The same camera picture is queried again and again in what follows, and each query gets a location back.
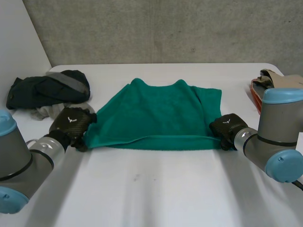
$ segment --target folded clothing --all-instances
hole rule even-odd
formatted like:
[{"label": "folded clothing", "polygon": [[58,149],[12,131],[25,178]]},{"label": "folded clothing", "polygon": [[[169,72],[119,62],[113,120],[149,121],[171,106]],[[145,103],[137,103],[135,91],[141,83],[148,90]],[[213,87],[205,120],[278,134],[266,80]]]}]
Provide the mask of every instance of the folded clothing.
[{"label": "folded clothing", "polygon": [[153,87],[134,79],[97,112],[84,140],[89,148],[200,150],[220,148],[209,124],[221,116],[221,90],[183,80]]},{"label": "folded clothing", "polygon": [[90,96],[89,83],[78,70],[42,77],[16,78],[6,102],[8,109],[33,109],[60,103],[83,103]]},{"label": "folded clothing", "polygon": [[280,76],[271,70],[261,70],[260,77],[253,79],[250,91],[259,114],[262,109],[264,92],[269,88],[300,88],[303,89],[303,77],[300,75]]}]

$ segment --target green towel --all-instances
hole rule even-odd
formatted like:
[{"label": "green towel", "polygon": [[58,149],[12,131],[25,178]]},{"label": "green towel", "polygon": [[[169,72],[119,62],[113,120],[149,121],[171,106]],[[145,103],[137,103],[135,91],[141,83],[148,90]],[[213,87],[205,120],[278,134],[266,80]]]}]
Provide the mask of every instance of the green towel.
[{"label": "green towel", "polygon": [[89,127],[85,142],[89,148],[220,148],[209,124],[221,116],[221,94],[183,80],[154,87],[134,79],[97,112],[98,122]]}]

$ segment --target white table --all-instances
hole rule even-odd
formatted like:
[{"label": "white table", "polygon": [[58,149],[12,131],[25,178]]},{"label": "white table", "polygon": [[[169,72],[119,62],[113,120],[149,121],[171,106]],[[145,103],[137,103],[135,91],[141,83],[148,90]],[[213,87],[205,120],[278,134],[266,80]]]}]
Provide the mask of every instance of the white table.
[{"label": "white table", "polygon": [[[281,74],[265,63],[62,65],[51,71],[85,73],[95,110],[134,78],[154,86],[184,79],[219,88],[222,114],[236,113],[257,128],[249,84],[264,68]],[[40,138],[52,123],[31,120],[24,111],[14,118],[25,140]],[[0,226],[301,227],[302,210],[302,191],[270,179],[238,151],[70,148],[20,213],[0,215]]]}]

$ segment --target blue joint cap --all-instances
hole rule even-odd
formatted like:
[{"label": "blue joint cap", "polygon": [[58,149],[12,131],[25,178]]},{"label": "blue joint cap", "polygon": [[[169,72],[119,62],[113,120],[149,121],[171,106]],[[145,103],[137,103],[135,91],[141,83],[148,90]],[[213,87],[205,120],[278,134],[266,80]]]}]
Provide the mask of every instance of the blue joint cap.
[{"label": "blue joint cap", "polygon": [[298,88],[270,88],[264,92],[263,103],[283,104],[303,100],[303,89]]},{"label": "blue joint cap", "polygon": [[303,175],[303,156],[294,149],[281,150],[267,161],[265,173],[281,183],[294,182]]},{"label": "blue joint cap", "polygon": [[0,213],[15,214],[27,205],[29,199],[11,188],[0,186]]},{"label": "blue joint cap", "polygon": [[17,123],[6,110],[0,110],[0,136],[5,136],[17,127]]}]

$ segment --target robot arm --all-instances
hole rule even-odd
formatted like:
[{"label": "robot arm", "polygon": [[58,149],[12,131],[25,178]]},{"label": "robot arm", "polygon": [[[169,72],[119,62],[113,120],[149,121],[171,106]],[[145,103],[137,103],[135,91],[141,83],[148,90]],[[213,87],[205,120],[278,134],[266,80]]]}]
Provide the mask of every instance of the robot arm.
[{"label": "robot arm", "polygon": [[12,116],[0,111],[0,213],[17,213],[32,198],[63,159],[68,146],[87,148],[82,140],[96,114],[81,108],[65,108],[47,135],[29,149]]},{"label": "robot arm", "polygon": [[268,89],[264,93],[258,131],[235,114],[216,119],[210,128],[222,138],[222,149],[241,150],[269,177],[302,189],[297,179],[303,175],[303,156],[295,149],[299,132],[303,131],[302,111],[303,90]]}]

